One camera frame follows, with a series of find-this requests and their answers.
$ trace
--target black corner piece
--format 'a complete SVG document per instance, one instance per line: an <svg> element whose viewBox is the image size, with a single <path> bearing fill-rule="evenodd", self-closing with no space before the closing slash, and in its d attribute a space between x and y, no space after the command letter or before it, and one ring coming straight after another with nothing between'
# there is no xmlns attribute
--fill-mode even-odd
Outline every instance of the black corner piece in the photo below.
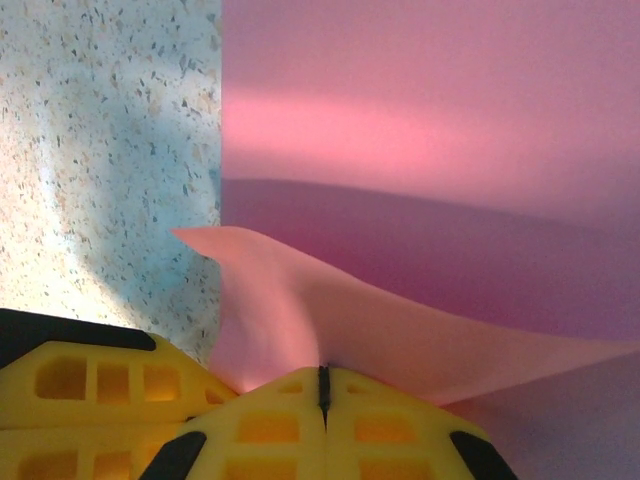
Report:
<svg viewBox="0 0 640 480"><path fill-rule="evenodd" d="M156 342L142 330L0 309L0 369L45 342L69 342L153 351Z"/></svg>
<svg viewBox="0 0 640 480"><path fill-rule="evenodd" d="M467 432L450 438L475 480L518 480L491 443Z"/></svg>
<svg viewBox="0 0 640 480"><path fill-rule="evenodd" d="M165 443L140 480L186 480L207 441L202 432L189 432Z"/></svg>

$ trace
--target black edge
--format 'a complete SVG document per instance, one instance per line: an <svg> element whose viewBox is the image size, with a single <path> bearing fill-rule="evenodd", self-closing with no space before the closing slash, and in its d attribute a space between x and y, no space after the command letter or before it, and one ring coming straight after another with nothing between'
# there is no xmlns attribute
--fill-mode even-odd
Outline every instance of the black edge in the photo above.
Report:
<svg viewBox="0 0 640 480"><path fill-rule="evenodd" d="M140 480L187 480L206 441L204 433L188 432L165 443Z"/></svg>
<svg viewBox="0 0 640 480"><path fill-rule="evenodd" d="M491 443L462 431L449 437L475 480L518 480Z"/></svg>
<svg viewBox="0 0 640 480"><path fill-rule="evenodd" d="M0 369L45 342L81 343L153 351L156 342L142 330L0 309Z"/></svg>
<svg viewBox="0 0 640 480"><path fill-rule="evenodd" d="M329 367L321 366L318 368L318 406L320 410L322 410L324 429L326 430L329 408L331 408L331 376L329 375Z"/></svg>

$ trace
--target curled paper sheet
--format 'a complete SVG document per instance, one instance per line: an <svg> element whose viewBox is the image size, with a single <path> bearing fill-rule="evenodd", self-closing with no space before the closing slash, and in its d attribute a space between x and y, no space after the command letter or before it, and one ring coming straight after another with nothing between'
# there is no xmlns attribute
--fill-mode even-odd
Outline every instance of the curled paper sheet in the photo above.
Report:
<svg viewBox="0 0 640 480"><path fill-rule="evenodd" d="M221 265L223 316L210 367L239 392L329 363L447 404L640 348L451 315L242 228L174 233Z"/></svg>

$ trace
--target rectangular hole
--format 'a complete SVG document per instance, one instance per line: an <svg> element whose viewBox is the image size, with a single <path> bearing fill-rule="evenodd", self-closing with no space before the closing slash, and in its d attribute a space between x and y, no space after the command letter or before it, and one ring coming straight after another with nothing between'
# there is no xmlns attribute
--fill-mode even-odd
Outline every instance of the rectangular hole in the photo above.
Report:
<svg viewBox="0 0 640 480"><path fill-rule="evenodd" d="M416 434L407 419L388 414L359 416L355 421L355 437L366 443L412 443Z"/></svg>
<svg viewBox="0 0 640 480"><path fill-rule="evenodd" d="M297 480L295 460L242 460L227 463L223 480Z"/></svg>
<svg viewBox="0 0 640 480"><path fill-rule="evenodd" d="M300 440L297 418L289 413L249 413L240 419L237 441L241 443L292 443Z"/></svg>
<svg viewBox="0 0 640 480"><path fill-rule="evenodd" d="M168 402L180 398L180 374L175 368L144 366L144 399L147 402Z"/></svg>
<svg viewBox="0 0 640 480"><path fill-rule="evenodd" d="M204 397L209 405L220 405L221 403L224 403L222 399L210 388L207 388L204 391Z"/></svg>
<svg viewBox="0 0 640 480"><path fill-rule="evenodd" d="M284 385L278 389L280 393L302 393L302 384L300 382L293 382Z"/></svg>
<svg viewBox="0 0 640 480"><path fill-rule="evenodd" d="M354 395L363 395L363 394L367 394L369 393L366 389L362 388L359 385L356 384L349 384L347 385L347 392L354 394Z"/></svg>
<svg viewBox="0 0 640 480"><path fill-rule="evenodd" d="M36 395L57 400L84 400L87 387L87 361L58 357L44 364L36 374Z"/></svg>
<svg viewBox="0 0 640 480"><path fill-rule="evenodd" d="M129 369L126 365L98 364L98 403L129 403Z"/></svg>
<svg viewBox="0 0 640 480"><path fill-rule="evenodd" d="M360 480L434 480L429 464L413 459L360 461Z"/></svg>
<svg viewBox="0 0 640 480"><path fill-rule="evenodd" d="M93 480L131 480L131 454L117 452L96 456Z"/></svg>
<svg viewBox="0 0 640 480"><path fill-rule="evenodd" d="M37 455L20 465L20 480L75 480L78 452Z"/></svg>

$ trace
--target terrazzo pattern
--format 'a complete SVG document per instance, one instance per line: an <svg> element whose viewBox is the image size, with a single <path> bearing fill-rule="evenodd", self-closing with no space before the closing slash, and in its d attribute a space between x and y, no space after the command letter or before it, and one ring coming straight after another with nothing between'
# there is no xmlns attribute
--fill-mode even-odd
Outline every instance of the terrazzo pattern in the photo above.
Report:
<svg viewBox="0 0 640 480"><path fill-rule="evenodd" d="M204 360L220 0L0 0L0 305L135 326Z"/></svg>

